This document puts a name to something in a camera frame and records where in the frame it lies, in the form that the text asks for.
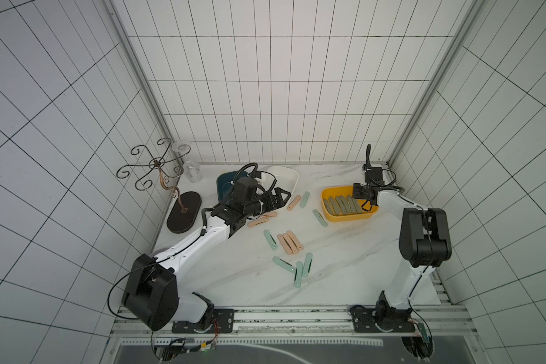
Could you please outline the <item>olive knife pair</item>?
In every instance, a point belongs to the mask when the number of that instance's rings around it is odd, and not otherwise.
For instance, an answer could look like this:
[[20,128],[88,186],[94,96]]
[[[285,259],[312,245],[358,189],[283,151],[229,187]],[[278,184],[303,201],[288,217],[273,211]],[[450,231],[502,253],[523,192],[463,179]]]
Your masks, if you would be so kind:
[[353,208],[354,208],[354,210],[356,211],[357,214],[363,214],[364,213],[364,211],[362,210],[358,200],[353,199],[352,203],[353,203]]

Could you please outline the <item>white storage box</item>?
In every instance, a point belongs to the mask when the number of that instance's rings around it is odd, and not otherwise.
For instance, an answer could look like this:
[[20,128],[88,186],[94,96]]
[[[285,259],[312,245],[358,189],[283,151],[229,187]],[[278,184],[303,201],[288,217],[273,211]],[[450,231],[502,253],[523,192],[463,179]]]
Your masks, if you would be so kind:
[[[268,171],[269,174],[274,177],[275,187],[280,187],[284,190],[287,190],[293,194],[295,187],[297,186],[297,182],[299,180],[299,174],[297,171],[291,168],[287,168],[284,166],[274,165],[269,167],[266,171]],[[265,190],[269,190],[271,188],[271,185],[268,187],[264,187]]]

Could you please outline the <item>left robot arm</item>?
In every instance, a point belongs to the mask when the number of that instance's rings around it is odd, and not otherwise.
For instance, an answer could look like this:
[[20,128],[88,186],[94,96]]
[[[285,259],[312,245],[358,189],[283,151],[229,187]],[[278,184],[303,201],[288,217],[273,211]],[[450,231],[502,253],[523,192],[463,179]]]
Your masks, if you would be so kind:
[[212,208],[203,209],[201,228],[155,256],[138,257],[124,276],[127,283],[121,306],[154,332],[171,320],[185,322],[199,331],[209,329],[213,322],[212,301],[196,292],[180,292],[178,284],[209,250],[241,230],[248,218],[288,204],[289,191],[276,183],[264,188],[259,177],[260,171],[235,177],[228,194]]

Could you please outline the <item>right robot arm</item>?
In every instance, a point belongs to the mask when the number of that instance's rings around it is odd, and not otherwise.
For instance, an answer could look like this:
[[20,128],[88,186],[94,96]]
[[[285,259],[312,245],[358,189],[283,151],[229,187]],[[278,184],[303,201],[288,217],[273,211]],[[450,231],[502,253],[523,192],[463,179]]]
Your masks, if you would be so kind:
[[421,281],[452,256],[447,214],[409,200],[394,186],[355,184],[353,198],[368,201],[400,220],[400,265],[380,293],[373,318],[377,324],[404,322],[413,311],[411,305]]

